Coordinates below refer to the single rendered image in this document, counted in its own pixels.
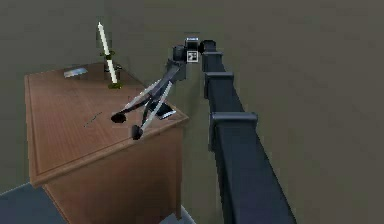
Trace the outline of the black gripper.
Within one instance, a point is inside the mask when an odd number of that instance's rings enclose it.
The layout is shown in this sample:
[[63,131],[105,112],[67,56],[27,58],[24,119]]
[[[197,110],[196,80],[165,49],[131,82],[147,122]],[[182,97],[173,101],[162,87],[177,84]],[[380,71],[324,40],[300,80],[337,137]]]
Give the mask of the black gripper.
[[[144,89],[139,95],[135,96],[120,111],[111,116],[114,123],[124,123],[126,121],[125,114],[144,106],[144,112],[141,125],[132,127],[132,138],[138,140],[143,135],[145,129],[151,124],[156,117],[156,113],[160,106],[165,103],[169,91],[177,81],[186,78],[186,48],[183,45],[176,45],[172,49],[172,57],[168,59],[166,64],[166,72],[162,81],[157,80],[149,87]],[[152,102],[157,101],[158,104],[153,112],[149,110]]]

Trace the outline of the silver flat card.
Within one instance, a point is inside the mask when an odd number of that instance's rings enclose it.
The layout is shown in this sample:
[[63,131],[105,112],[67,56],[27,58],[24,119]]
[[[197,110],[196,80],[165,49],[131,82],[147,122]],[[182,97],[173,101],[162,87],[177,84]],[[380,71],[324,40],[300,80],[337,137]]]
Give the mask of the silver flat card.
[[76,68],[76,69],[65,71],[64,72],[64,77],[65,78],[75,77],[75,76],[79,76],[79,75],[85,74],[87,72],[88,71],[87,71],[86,68],[83,68],[83,67]]

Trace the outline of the thin dark pencil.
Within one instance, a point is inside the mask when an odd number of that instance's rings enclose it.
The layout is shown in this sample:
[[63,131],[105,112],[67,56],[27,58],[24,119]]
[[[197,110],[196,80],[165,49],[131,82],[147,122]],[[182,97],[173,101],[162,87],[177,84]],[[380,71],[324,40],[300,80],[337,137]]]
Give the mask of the thin dark pencil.
[[87,126],[89,126],[99,115],[101,115],[102,112],[98,112],[97,114],[95,114],[89,121],[87,121],[83,127],[86,128]]

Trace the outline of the brown wooden desk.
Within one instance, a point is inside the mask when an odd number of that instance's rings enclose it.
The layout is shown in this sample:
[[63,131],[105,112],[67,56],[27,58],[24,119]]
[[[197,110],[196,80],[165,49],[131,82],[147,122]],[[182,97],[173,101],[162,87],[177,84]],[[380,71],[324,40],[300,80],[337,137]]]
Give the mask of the brown wooden desk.
[[[154,119],[139,140],[111,121],[143,85],[122,71],[110,89],[100,63],[65,78],[63,70],[24,78],[29,177],[48,194],[66,224],[160,224],[181,214],[182,112]],[[102,112],[89,126],[83,125]]]

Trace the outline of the white candle in green holder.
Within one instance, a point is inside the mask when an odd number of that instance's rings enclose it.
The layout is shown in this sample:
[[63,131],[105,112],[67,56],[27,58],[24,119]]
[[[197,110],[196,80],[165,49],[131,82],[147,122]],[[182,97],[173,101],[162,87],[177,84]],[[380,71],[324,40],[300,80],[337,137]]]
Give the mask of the white candle in green holder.
[[116,71],[114,68],[113,60],[112,60],[112,54],[109,50],[109,46],[107,43],[105,31],[104,31],[104,26],[101,23],[98,23],[97,28],[98,28],[100,40],[101,40],[101,43],[103,46],[103,52],[104,52],[104,57],[105,57],[106,62],[107,62],[108,71],[109,71],[110,76],[111,76],[111,83],[109,84],[109,88],[110,89],[121,89],[122,84],[117,79]]

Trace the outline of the black cellphone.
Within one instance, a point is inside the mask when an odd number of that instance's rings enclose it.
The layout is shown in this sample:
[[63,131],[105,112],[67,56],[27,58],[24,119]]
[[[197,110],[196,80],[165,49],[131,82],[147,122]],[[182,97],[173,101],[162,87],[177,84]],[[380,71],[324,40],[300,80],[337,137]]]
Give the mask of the black cellphone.
[[[149,110],[151,112],[153,112],[157,106],[158,102],[155,101],[155,102],[152,102],[149,106]],[[172,116],[173,114],[175,114],[176,111],[171,107],[169,106],[168,104],[166,103],[163,103],[159,110],[157,111],[156,113],[156,117],[159,119],[159,120],[163,120],[163,119],[166,119],[170,116]]]

